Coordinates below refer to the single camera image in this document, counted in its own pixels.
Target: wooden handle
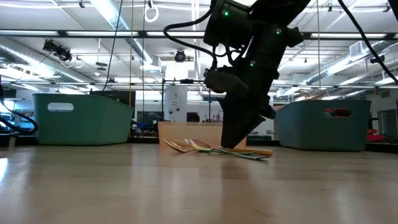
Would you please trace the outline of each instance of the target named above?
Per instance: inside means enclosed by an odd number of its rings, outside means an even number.
[[[264,156],[274,155],[274,152],[272,152],[270,150],[250,149],[250,148],[241,148],[241,147],[235,147],[233,149],[228,149],[228,151],[231,151],[231,152],[254,152],[259,155],[264,155]]]

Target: table surface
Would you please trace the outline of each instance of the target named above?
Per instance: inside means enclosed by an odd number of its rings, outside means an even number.
[[[398,155],[267,149],[259,162],[155,144],[18,147],[0,153],[0,223],[398,220]]]

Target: wooden box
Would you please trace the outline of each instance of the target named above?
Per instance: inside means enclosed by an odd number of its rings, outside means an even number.
[[[198,139],[212,147],[221,144],[222,123],[199,123],[199,122],[159,122],[160,147],[167,147],[162,141],[169,140]],[[236,147],[246,147],[244,138]]]

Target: teal storage bin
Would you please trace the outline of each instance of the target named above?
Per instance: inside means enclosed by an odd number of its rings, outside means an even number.
[[[362,151],[371,102],[368,100],[306,100],[276,113],[280,145],[317,151]],[[350,111],[337,116],[326,111]]]
[[[97,146],[127,140],[134,108],[103,96],[33,94],[39,144]]]

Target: bin handle cutout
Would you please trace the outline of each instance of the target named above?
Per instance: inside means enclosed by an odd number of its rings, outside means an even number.
[[[71,112],[74,107],[71,103],[49,103],[47,109],[51,112]]]
[[[328,108],[323,112],[326,118],[349,118],[353,114],[351,110],[344,108]]]

